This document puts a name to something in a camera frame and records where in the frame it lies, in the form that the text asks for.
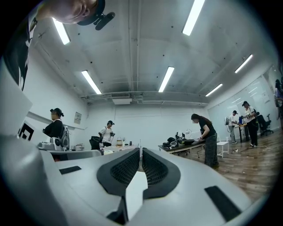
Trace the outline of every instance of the cap brim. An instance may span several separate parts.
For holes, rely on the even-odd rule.
[[[98,0],[98,6],[97,6],[97,9],[96,9],[96,12],[92,16],[88,17],[87,19],[85,19],[83,21],[80,21],[77,24],[81,25],[81,26],[86,26],[86,25],[92,24],[103,13],[104,9],[105,9],[105,0]]]

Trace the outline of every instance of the gray pants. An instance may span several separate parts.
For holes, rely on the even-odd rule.
[[[234,126],[229,126],[229,131],[231,131],[230,132],[230,134],[231,134],[231,140],[232,140],[232,142],[233,143],[235,143],[236,142],[236,139],[235,139],[235,128],[234,128]]]
[[[204,164],[210,167],[217,166],[217,133],[213,136],[210,136],[205,141],[205,159]]]

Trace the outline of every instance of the light-colored pants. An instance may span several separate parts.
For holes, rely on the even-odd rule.
[[[230,134],[231,134],[231,140],[232,140],[232,142],[233,143],[235,143],[236,142],[236,139],[235,139],[235,127],[233,127],[233,126],[229,126],[229,131],[230,131]]]

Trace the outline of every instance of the basket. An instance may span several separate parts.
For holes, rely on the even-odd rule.
[[[117,146],[123,146],[123,142],[122,142],[122,138],[121,137],[118,137],[117,138],[117,144],[116,144]]]

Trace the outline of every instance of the black pants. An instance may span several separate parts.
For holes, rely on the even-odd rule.
[[[109,147],[109,146],[111,146],[112,144],[110,144],[110,143],[108,143],[108,142],[103,142],[103,145],[104,145],[105,147]]]
[[[217,166],[217,133],[205,140],[205,158],[204,164],[210,167]]]
[[[248,124],[248,129],[249,129],[249,135],[251,137],[251,144],[257,146],[257,130],[258,130],[258,123],[256,119],[251,120]]]

